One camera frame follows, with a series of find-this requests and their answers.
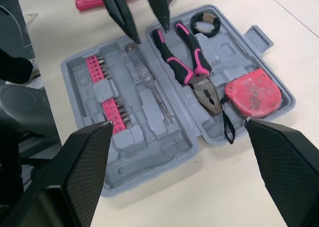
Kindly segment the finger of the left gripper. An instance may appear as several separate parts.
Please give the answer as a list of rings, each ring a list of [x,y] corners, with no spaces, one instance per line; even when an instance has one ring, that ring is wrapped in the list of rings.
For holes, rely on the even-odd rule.
[[[126,0],[102,0],[110,17],[135,43],[141,43],[137,27]]]
[[[168,0],[148,0],[150,7],[165,32],[168,32],[170,22],[170,11]]]

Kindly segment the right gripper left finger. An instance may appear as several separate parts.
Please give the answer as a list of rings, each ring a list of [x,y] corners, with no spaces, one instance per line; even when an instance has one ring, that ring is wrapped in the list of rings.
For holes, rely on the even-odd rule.
[[[21,158],[17,139],[0,133],[0,224],[88,227],[103,188],[113,123],[72,133],[52,159]]]

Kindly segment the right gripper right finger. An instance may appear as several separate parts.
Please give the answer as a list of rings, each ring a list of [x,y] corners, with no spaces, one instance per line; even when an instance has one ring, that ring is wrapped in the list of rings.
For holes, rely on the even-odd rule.
[[[319,150],[300,131],[245,122],[265,187],[289,227],[319,225]]]

